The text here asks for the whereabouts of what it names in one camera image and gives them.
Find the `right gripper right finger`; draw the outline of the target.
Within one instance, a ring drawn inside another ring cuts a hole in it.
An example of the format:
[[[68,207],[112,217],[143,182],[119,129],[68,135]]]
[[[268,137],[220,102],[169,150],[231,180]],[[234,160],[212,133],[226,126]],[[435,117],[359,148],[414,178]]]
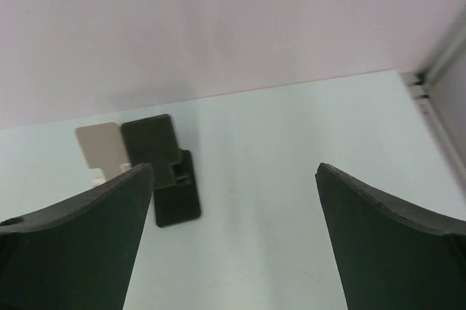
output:
[[[322,163],[320,204],[348,309],[464,309],[465,222]]]

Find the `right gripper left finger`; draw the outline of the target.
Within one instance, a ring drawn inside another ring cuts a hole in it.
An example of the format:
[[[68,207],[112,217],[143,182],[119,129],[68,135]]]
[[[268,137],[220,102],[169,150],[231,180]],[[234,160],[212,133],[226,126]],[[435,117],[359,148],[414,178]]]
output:
[[[1,222],[2,309],[122,309],[151,201],[139,164],[81,194]]]

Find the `white phone stand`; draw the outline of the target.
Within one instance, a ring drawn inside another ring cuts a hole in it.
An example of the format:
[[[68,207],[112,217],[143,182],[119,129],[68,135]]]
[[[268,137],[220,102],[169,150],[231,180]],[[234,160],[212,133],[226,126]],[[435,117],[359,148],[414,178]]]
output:
[[[101,172],[100,177],[95,180],[96,186],[131,168],[119,123],[85,125],[77,127],[74,134],[87,166]]]

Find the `black rectangular phone stand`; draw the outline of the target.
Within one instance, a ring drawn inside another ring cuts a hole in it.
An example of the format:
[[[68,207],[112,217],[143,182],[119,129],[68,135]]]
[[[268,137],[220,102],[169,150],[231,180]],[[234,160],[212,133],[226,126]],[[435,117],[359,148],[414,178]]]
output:
[[[179,147],[170,115],[125,122],[120,130],[131,165],[151,165],[156,225],[164,228],[200,218],[191,152]]]

